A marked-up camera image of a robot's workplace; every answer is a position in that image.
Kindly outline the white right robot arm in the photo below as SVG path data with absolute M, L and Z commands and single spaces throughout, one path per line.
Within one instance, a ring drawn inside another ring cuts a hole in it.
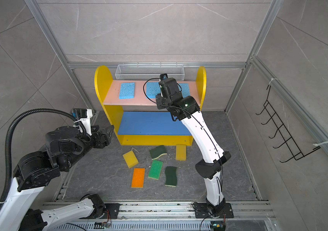
M 230 152 L 225 152 L 216 142 L 192 96 L 184 98 L 180 92 L 171 96 L 157 94 L 155 103 L 158 109 L 167 109 L 173 121 L 181 121 L 196 141 L 202 160 L 195 168 L 205 182 L 207 210 L 213 217 L 220 216 L 226 206 L 223 195 L 223 164 L 231 158 Z

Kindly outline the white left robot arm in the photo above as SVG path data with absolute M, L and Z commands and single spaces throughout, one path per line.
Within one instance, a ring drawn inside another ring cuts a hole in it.
M 33 210 L 31 205 L 50 181 L 68 172 L 91 149 L 111 143 L 114 126 L 93 126 L 83 135 L 75 127 L 64 126 L 45 135 L 45 148 L 19 161 L 11 175 L 6 199 L 0 200 L 0 230 L 46 231 L 79 218 L 99 218 L 106 206 L 98 194 L 84 196 L 75 204 L 55 210 Z

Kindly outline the light blue cellulose sponge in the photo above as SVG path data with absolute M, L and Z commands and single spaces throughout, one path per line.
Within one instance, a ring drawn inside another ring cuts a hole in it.
M 190 86 L 188 83 L 179 83 L 179 86 L 180 86 L 180 90 L 181 90 L 181 93 L 182 93 L 182 97 L 183 98 L 186 98 L 188 96 L 191 95 L 190 93 Z

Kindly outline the yellow rectangular sponge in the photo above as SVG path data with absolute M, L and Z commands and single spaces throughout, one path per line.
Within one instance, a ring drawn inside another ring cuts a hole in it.
M 187 159 L 187 146 L 185 144 L 176 145 L 176 160 L 177 161 L 186 161 Z

